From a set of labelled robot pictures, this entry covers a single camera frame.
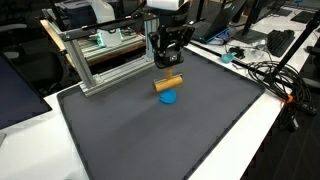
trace desk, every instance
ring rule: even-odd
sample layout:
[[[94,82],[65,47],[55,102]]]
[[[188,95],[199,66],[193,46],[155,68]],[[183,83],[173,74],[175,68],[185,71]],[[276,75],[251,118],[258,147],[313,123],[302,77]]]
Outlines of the desk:
[[[289,18],[270,17],[259,22],[254,29],[265,33],[274,28],[281,28],[280,30],[290,27],[293,30],[304,29],[305,25],[291,22]],[[273,27],[267,28],[270,22],[282,21],[286,22],[283,27],[274,24]],[[316,39],[315,35],[310,35],[289,64],[300,70],[308,57],[303,47],[314,45]],[[210,45],[206,47],[218,51],[219,48],[223,50],[222,47]],[[192,45],[187,48],[246,76],[244,70],[236,70],[231,64],[223,64],[218,57],[206,51]],[[53,111],[1,131],[7,133],[7,138],[0,148],[1,180],[88,179],[61,114],[56,95],[45,98]],[[271,93],[264,93],[221,140],[190,179],[240,179],[280,110],[280,101]]]
[[[45,19],[40,20],[40,24],[46,30],[46,32],[49,34],[49,36],[52,38],[54,43],[58,46],[59,50],[60,51],[65,50],[66,48],[65,48],[62,40],[60,39],[59,35],[53,30],[53,28],[51,28],[51,26],[49,25],[48,20],[45,20]],[[100,62],[103,62],[103,61],[115,58],[117,56],[120,56],[122,54],[137,50],[137,49],[142,48],[142,47],[145,47],[145,43],[143,41],[141,41],[140,43],[138,43],[138,44],[136,44],[134,46],[129,46],[127,48],[122,48],[119,51],[115,51],[115,52],[109,53],[107,55],[104,55],[102,57],[99,57],[95,61],[88,61],[88,65],[92,66],[92,65],[98,64]],[[66,57],[67,61],[71,64],[71,66],[73,68],[75,68],[71,57],[68,54],[66,54],[65,57]]]

